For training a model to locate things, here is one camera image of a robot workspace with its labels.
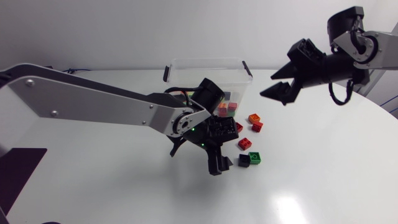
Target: robotic arm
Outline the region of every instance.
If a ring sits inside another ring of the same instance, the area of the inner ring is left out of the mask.
[[[398,70],[398,36],[387,32],[363,30],[362,7],[351,7],[328,20],[328,35],[333,54],[319,51],[310,39],[302,39],[287,53],[290,62],[271,78],[294,78],[292,85],[279,82],[262,91],[261,96],[281,101],[283,105],[295,101],[301,88],[329,83],[333,101],[346,104],[353,85],[369,82],[369,69]],[[347,99],[338,100],[332,83],[349,79]]]
[[[31,64],[0,72],[0,88],[9,86],[38,116],[103,123],[149,126],[165,134],[177,149],[190,141],[208,154],[211,175],[228,170],[232,162],[221,155],[224,142],[238,138],[233,118],[212,115],[224,92],[204,79],[186,102],[169,93],[141,95]]]

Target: cable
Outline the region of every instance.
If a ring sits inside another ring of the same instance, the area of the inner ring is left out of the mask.
[[[164,92],[165,93],[171,93],[173,91],[199,91],[202,90],[203,87],[196,87],[196,88],[180,88],[180,87],[172,87],[166,89]]]
[[[185,101],[187,102],[186,105],[188,106],[188,105],[189,105],[189,102],[190,102],[189,97],[188,97],[188,94],[187,94],[186,91],[182,91],[182,93],[185,95]]]
[[[331,99],[339,106],[343,106],[349,102],[349,100],[351,99],[351,95],[353,94],[353,89],[354,89],[353,81],[348,80],[347,89],[346,89],[347,97],[346,97],[345,101],[342,102],[336,98],[335,93],[333,92],[333,83],[329,83],[329,93],[330,93]]]
[[[395,98],[397,98],[397,97],[398,97],[398,95],[394,96],[394,97],[391,98],[390,100],[387,100],[386,102],[384,102],[382,105],[385,105],[386,103],[390,102],[391,100],[393,100],[393,99],[395,99]]]
[[[351,36],[351,42],[353,43],[354,47],[358,51],[359,54],[363,54],[366,51],[366,46],[363,44],[359,43],[358,37],[356,36],[357,31],[362,31],[359,29],[359,22],[360,22],[360,17],[358,16],[357,19],[353,22],[353,26],[351,28],[351,32],[349,33]]]
[[[390,111],[389,113],[392,113],[392,112],[394,112],[394,111],[396,111],[396,110],[398,110],[398,108],[393,109],[393,110]]]
[[[67,72],[68,74],[73,74],[76,71],[91,71],[90,69],[85,69],[85,68],[69,68],[68,70],[64,70],[62,72]]]

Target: clear plastic bin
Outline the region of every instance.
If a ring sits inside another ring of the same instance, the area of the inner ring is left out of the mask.
[[[197,87],[204,78],[225,92],[224,100],[214,111],[218,116],[235,115],[253,79],[246,63],[238,58],[176,58],[164,74],[164,81],[170,87]]]

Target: toy block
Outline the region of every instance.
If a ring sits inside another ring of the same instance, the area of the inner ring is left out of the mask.
[[[253,124],[256,121],[260,121],[260,117],[257,114],[249,115],[249,121]]]
[[[220,103],[218,105],[218,113],[225,113],[226,115],[226,103]]]
[[[236,108],[238,108],[237,103],[228,103],[228,112],[236,111]]]
[[[255,132],[260,132],[261,128],[262,128],[262,123],[261,122],[254,122],[253,126],[251,127],[251,129]]]
[[[247,138],[244,138],[244,139],[242,139],[242,140],[240,140],[240,141],[238,142],[238,146],[239,146],[241,149],[246,150],[246,149],[250,148],[250,146],[251,146],[251,141],[249,141]]]
[[[229,99],[231,99],[231,92],[226,91],[224,92],[224,94],[225,94],[224,100],[228,101]]]
[[[226,111],[219,111],[219,112],[218,112],[218,116],[224,118],[224,117],[227,116],[227,112],[226,112]]]
[[[249,167],[250,166],[250,156],[249,155],[240,154],[239,155],[238,166],[240,166],[240,167]]]
[[[243,126],[238,122],[236,122],[236,130],[238,131],[238,133],[240,133],[243,130]]]
[[[232,116],[232,117],[235,116],[235,111],[229,111],[228,116]]]
[[[261,162],[260,154],[258,152],[249,152],[250,164],[259,164]]]

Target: green block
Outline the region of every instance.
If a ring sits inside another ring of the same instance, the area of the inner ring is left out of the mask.
[[[233,117],[233,116],[235,116],[235,111],[229,111],[229,112],[227,113],[227,115]]]
[[[250,164],[259,164],[261,162],[260,154],[258,152],[249,152]]]

